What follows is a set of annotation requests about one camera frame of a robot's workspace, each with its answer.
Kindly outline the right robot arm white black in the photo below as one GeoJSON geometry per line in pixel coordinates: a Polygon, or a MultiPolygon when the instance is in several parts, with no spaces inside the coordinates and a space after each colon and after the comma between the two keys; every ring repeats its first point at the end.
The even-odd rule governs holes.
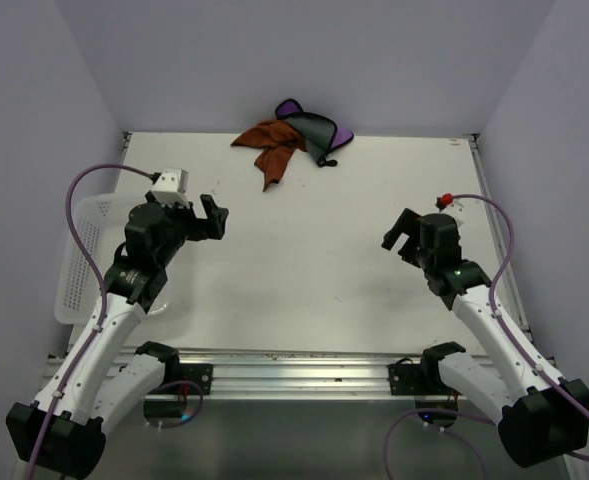
{"type": "Polygon", "coordinates": [[[401,235],[407,237],[401,259],[423,272],[429,290],[466,325],[496,369],[488,372],[462,346],[448,342],[424,351],[423,387],[463,394],[496,425],[505,451],[520,467],[585,447],[588,387],[580,379],[566,380],[508,314],[491,308],[491,281],[463,258],[456,220],[404,209],[384,235],[383,248],[392,249],[401,235]]]}

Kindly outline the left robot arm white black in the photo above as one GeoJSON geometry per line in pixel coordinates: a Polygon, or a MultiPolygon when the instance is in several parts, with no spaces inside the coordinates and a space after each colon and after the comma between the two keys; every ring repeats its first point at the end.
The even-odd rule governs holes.
{"type": "Polygon", "coordinates": [[[113,379],[107,377],[124,341],[147,317],[167,283],[167,267],[186,242],[220,240],[229,211],[213,197],[165,205],[152,197],[134,207],[100,296],[82,334],[47,385],[30,404],[15,403],[6,425],[20,459],[67,479],[85,479],[96,468],[107,437],[148,393],[186,383],[179,354],[148,341],[113,379]]]}

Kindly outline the purple grey microfiber towel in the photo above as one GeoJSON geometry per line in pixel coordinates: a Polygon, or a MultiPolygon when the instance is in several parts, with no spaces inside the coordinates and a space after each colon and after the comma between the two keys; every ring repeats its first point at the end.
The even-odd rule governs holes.
{"type": "Polygon", "coordinates": [[[338,161],[330,155],[348,145],[354,133],[340,127],[334,120],[303,109],[295,99],[282,101],[275,108],[275,116],[301,134],[308,154],[319,168],[336,167],[338,161]]]}

